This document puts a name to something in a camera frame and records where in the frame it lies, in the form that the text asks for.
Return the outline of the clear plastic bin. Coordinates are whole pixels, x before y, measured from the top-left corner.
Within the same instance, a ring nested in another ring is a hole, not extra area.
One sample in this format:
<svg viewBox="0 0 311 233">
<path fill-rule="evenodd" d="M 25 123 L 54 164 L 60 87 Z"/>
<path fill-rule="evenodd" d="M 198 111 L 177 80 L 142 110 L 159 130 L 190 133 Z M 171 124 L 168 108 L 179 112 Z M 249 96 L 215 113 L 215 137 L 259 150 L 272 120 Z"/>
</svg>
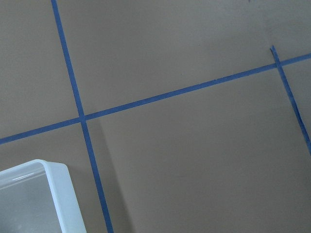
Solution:
<svg viewBox="0 0 311 233">
<path fill-rule="evenodd" d="M 32 160 L 0 173 L 2 233 L 85 233 L 68 167 Z"/>
</svg>

